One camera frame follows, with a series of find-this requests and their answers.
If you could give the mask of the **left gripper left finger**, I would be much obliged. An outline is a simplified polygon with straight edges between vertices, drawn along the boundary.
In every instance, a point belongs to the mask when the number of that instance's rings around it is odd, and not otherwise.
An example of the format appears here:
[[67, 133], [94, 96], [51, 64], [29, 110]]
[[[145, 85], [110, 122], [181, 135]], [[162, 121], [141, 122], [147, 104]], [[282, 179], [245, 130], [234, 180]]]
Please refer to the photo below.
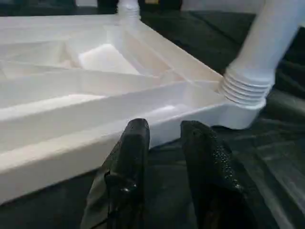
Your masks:
[[87, 195], [81, 229], [142, 229], [150, 128], [143, 118], [131, 120]]

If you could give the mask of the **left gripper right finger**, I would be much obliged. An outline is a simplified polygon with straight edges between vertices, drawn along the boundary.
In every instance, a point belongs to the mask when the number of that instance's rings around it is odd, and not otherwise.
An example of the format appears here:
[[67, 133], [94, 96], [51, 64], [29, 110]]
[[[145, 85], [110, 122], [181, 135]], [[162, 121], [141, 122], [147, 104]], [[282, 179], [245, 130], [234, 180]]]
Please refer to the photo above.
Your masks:
[[210, 127], [182, 121], [181, 143], [197, 225], [201, 229], [255, 229], [230, 151]]

